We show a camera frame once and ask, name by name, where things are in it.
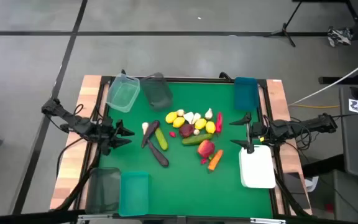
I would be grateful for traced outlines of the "orange carrot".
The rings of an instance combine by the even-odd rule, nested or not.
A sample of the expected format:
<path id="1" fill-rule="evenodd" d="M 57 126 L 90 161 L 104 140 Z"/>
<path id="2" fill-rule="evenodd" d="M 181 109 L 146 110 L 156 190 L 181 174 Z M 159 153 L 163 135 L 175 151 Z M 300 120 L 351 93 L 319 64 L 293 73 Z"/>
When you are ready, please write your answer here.
<path id="1" fill-rule="evenodd" d="M 208 170 L 210 172 L 214 171 L 216 166 L 218 165 L 219 161 L 223 156 L 224 151 L 222 149 L 218 150 L 217 153 L 212 157 L 208 164 Z"/>

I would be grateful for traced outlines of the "dark red beet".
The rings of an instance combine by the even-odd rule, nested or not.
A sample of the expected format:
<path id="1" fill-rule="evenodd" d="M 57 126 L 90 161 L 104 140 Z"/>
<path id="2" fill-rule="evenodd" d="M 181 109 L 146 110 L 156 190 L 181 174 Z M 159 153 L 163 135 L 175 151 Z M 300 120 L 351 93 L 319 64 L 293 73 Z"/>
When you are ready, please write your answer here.
<path id="1" fill-rule="evenodd" d="M 193 134 L 194 130 L 195 130 L 195 127 L 192 124 L 184 124 L 183 126 L 181 126 L 179 128 L 179 134 L 183 138 L 188 138 L 189 136 L 191 136 Z"/>

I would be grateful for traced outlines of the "green cucumber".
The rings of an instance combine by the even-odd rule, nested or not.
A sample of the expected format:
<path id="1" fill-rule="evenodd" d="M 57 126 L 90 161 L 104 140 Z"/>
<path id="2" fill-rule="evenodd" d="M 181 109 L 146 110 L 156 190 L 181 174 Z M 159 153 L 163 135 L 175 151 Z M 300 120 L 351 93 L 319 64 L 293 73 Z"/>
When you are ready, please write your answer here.
<path id="1" fill-rule="evenodd" d="M 168 142 L 165 139 L 165 136 L 163 135 L 163 132 L 160 128 L 157 128 L 155 130 L 155 136 L 157 138 L 157 141 L 163 151 L 166 151 L 168 149 Z"/>
<path id="2" fill-rule="evenodd" d="M 187 138 L 182 139 L 181 143 L 183 145 L 195 145 L 200 144 L 204 140 L 211 140 L 213 138 L 213 134 L 207 133 L 207 134 L 199 134 L 197 136 L 190 136 Z"/>

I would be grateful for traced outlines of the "green table mat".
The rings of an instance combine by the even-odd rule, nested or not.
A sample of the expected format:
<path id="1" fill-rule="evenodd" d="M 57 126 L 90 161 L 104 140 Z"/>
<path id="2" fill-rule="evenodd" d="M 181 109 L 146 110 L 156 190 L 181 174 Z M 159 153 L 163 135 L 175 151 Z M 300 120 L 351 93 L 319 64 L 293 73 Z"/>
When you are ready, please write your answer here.
<path id="1" fill-rule="evenodd" d="M 169 88 L 173 93 L 173 104 L 167 110 L 153 110 L 143 92 L 139 93 L 130 112 L 109 110 L 109 117 L 115 121 L 123 120 L 125 128 L 135 134 L 130 138 L 131 143 L 102 156 L 100 167 L 117 167 L 122 172 L 148 172 L 151 215 L 272 217 L 269 190 L 249 189 L 241 184 L 241 148 L 233 140 L 245 140 L 246 129 L 231 123 L 241 119 L 245 111 L 234 107 L 234 86 L 227 83 L 171 83 Z M 181 136 L 173 138 L 169 135 L 177 129 L 165 122 L 166 115 L 172 111 L 205 114 L 208 109 L 223 115 L 223 130 L 212 140 L 217 150 L 223 150 L 223 156 L 213 171 L 201 163 L 197 146 L 184 146 Z M 149 147 L 140 146 L 142 123 L 155 120 L 160 121 L 168 142 L 168 149 L 163 152 L 169 161 L 167 168 L 157 162 Z"/>

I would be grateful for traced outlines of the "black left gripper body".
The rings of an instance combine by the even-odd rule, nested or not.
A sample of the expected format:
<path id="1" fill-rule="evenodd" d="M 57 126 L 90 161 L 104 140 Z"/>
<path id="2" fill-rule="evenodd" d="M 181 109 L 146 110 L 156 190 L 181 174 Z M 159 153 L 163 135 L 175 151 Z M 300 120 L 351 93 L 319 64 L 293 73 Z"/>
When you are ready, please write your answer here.
<path id="1" fill-rule="evenodd" d="M 111 118 L 99 119 L 99 122 L 94 124 L 91 132 L 92 142 L 98 143 L 101 153 L 105 156 L 108 156 L 111 152 L 110 141 L 116 131 L 112 122 L 113 119 Z"/>

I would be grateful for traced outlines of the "red apple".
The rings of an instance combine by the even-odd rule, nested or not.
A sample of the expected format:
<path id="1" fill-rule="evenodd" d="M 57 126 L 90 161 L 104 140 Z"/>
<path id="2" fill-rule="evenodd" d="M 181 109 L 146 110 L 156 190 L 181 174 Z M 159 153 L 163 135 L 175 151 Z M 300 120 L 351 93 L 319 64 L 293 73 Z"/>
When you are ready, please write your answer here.
<path id="1" fill-rule="evenodd" d="M 214 154 L 214 151 L 214 142 L 207 139 L 202 141 L 197 149 L 197 153 L 203 158 L 208 158 L 210 155 Z"/>

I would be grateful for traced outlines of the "white plastic bin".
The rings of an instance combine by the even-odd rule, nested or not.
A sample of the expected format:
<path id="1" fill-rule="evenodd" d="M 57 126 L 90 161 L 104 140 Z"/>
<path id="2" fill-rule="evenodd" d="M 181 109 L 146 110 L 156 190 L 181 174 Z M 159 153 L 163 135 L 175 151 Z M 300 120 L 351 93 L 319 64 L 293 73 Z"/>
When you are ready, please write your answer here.
<path id="1" fill-rule="evenodd" d="M 271 149 L 255 145 L 254 152 L 239 151 L 241 184 L 252 189 L 273 189 L 276 186 Z"/>

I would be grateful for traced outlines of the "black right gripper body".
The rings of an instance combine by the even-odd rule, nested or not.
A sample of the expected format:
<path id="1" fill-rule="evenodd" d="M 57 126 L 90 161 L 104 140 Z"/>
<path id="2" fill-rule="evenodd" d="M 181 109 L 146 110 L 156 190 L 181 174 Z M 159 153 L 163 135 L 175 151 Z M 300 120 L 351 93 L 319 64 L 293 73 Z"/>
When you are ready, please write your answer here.
<path id="1" fill-rule="evenodd" d="M 254 149 L 253 139 L 260 139 L 261 137 L 265 137 L 269 132 L 269 127 L 266 126 L 263 122 L 255 122 L 255 123 L 246 123 L 247 128 L 247 146 L 246 150 L 248 154 L 252 154 Z"/>

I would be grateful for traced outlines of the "dark purple eggplant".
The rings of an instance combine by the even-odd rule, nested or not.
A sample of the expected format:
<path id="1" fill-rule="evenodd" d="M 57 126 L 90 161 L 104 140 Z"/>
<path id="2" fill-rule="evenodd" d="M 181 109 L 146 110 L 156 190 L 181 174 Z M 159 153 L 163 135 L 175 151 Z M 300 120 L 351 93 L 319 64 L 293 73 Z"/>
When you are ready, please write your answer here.
<path id="1" fill-rule="evenodd" d="M 155 120 L 149 124 L 146 134 L 143 135 L 141 148 L 144 148 L 144 146 L 146 145 L 146 143 L 149 140 L 149 138 L 151 137 L 151 135 L 153 135 L 153 133 L 155 132 L 155 130 L 157 128 L 159 128 L 159 126 L 160 126 L 160 121 L 158 121 L 158 120 Z"/>
<path id="2" fill-rule="evenodd" d="M 169 166 L 168 159 L 153 145 L 153 143 L 150 140 L 147 141 L 147 144 L 149 146 L 150 151 L 158 161 L 158 163 L 162 167 L 168 167 Z"/>

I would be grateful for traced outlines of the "blue plastic bin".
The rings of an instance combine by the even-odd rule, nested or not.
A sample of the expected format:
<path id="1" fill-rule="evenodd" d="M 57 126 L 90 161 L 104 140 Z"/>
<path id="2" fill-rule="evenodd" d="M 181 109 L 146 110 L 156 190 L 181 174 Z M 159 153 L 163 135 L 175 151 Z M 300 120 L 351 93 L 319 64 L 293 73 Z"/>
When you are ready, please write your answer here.
<path id="1" fill-rule="evenodd" d="M 234 79 L 234 108 L 253 111 L 259 107 L 258 82 L 254 78 L 236 77 Z"/>

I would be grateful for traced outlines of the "white plastic piece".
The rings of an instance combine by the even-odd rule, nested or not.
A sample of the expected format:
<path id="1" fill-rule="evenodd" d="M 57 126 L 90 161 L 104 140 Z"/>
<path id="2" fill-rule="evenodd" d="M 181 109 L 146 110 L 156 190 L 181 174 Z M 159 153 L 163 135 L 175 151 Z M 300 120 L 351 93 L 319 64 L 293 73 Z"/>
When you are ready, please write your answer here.
<path id="1" fill-rule="evenodd" d="M 305 186 L 306 186 L 306 190 L 307 192 L 312 192 L 317 184 L 318 184 L 318 176 L 315 177 L 305 177 Z"/>

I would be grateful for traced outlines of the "black tripod stand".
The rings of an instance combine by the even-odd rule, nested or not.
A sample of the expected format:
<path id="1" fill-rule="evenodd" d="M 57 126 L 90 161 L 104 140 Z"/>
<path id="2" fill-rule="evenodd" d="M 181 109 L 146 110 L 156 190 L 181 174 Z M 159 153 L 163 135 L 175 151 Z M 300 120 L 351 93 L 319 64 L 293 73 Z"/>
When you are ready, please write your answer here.
<path id="1" fill-rule="evenodd" d="M 291 16 L 289 17 L 289 19 L 286 22 L 283 23 L 282 28 L 280 30 L 270 32 L 267 35 L 265 35 L 264 37 L 283 36 L 283 37 L 286 37 L 288 39 L 288 41 L 289 41 L 289 43 L 290 43 L 290 45 L 292 47 L 296 47 L 296 44 L 294 43 L 294 41 L 292 40 L 291 36 L 289 35 L 289 33 L 287 31 L 287 27 L 291 23 L 293 17 L 297 13 L 297 11 L 299 10 L 301 4 L 303 3 L 303 0 L 294 0 L 294 1 L 298 2 L 298 4 L 297 4 L 296 8 L 294 9 L 294 11 L 292 12 Z"/>

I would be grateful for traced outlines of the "black flat box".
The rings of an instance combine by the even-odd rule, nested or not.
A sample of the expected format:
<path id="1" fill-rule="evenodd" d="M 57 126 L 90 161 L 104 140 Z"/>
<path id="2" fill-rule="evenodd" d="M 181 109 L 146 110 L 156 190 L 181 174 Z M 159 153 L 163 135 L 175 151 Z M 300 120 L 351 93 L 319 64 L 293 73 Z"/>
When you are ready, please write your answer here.
<path id="1" fill-rule="evenodd" d="M 300 207 L 304 210 L 310 209 L 310 203 L 303 188 L 299 173 L 289 172 L 285 173 L 283 177 L 287 189 Z"/>

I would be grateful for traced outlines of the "black desk frame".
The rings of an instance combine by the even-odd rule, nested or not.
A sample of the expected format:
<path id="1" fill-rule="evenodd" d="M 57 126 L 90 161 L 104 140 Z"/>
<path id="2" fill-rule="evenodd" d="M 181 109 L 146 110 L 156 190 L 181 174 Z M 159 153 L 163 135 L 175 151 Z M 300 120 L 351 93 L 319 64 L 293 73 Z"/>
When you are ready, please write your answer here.
<path id="1" fill-rule="evenodd" d="M 350 0 L 292 0 L 293 2 L 298 2 L 296 9 L 294 10 L 293 14 L 296 13 L 298 8 L 300 7 L 301 3 L 304 2 L 329 2 L 329 3 L 344 3 L 346 4 L 351 16 L 355 22 L 358 22 L 358 15 L 353 8 Z M 319 77 L 318 78 L 319 84 L 339 84 L 339 85 L 358 85 L 358 74 L 357 75 L 349 75 L 346 78 L 340 77 Z"/>

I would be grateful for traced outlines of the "smoky grey plastic bin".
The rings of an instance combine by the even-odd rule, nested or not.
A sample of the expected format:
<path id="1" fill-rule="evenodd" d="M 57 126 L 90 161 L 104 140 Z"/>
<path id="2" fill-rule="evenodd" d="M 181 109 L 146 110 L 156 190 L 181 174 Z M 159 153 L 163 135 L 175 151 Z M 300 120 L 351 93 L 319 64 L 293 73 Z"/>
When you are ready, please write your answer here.
<path id="1" fill-rule="evenodd" d="M 119 210 L 121 171 L 116 167 L 97 168 L 90 173 L 85 212 L 114 214 Z"/>
<path id="2" fill-rule="evenodd" d="M 173 93 L 162 73 L 154 73 L 140 80 L 140 86 L 153 110 L 171 107 Z"/>

